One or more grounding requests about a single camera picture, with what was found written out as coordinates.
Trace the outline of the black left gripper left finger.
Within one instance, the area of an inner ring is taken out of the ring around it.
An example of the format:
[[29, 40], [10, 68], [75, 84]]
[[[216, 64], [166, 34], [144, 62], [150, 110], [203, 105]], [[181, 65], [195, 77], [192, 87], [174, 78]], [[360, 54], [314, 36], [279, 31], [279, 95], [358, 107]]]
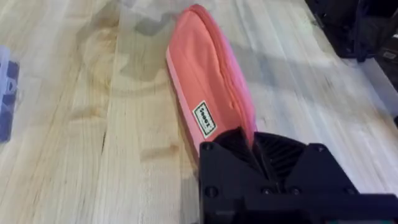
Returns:
[[274, 183], [246, 144], [241, 128], [200, 144], [200, 195], [205, 205], [227, 205], [274, 194]]

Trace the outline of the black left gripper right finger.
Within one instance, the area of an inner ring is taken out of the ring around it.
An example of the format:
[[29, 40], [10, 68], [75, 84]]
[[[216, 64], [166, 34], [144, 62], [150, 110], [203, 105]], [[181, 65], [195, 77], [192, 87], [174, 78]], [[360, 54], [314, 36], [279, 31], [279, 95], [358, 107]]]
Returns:
[[288, 194], [348, 194], [358, 190], [328, 148], [257, 132], [253, 153], [277, 190]]

